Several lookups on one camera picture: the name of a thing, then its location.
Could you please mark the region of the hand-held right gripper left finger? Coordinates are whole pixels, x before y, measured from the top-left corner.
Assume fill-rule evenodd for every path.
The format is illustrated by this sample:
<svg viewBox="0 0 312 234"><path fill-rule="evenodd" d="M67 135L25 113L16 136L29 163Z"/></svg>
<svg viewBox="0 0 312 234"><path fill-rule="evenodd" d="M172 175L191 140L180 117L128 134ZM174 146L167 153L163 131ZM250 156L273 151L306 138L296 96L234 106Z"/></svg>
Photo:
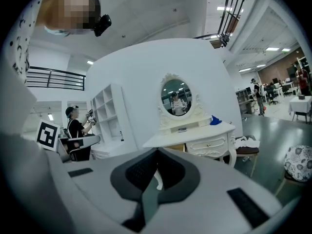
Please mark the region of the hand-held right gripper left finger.
<svg viewBox="0 0 312 234"><path fill-rule="evenodd" d="M57 193L69 214L75 234L132 234L123 223L134 217L137 203L121 198L111 184L113 169L144 154L136 151L99 160L63 163L48 153Z"/></svg>

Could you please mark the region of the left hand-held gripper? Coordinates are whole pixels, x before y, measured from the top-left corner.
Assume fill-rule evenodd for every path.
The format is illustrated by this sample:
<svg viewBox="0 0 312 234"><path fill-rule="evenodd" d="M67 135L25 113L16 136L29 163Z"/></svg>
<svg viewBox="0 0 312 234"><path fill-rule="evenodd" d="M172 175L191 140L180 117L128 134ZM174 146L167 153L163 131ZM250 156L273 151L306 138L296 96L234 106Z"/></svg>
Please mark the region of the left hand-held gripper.
<svg viewBox="0 0 312 234"><path fill-rule="evenodd" d="M78 138L66 138L60 134L60 126L46 120L40 120L36 143L46 151L57 153L63 163L71 162L69 153L89 148L100 142L100 136L89 135Z"/></svg>

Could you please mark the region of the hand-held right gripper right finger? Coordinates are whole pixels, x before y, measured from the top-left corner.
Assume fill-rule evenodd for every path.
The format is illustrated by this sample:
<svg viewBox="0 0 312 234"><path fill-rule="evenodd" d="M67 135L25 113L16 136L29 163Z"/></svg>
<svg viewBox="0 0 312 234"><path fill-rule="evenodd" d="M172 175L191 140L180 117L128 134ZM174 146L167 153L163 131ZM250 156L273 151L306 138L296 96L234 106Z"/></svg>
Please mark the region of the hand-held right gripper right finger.
<svg viewBox="0 0 312 234"><path fill-rule="evenodd" d="M148 234L244 234L252 227L227 191L241 188L268 217L282 209L266 188L235 168L209 158L170 151L194 164L200 173L196 190L184 201L160 205L148 222Z"/></svg>

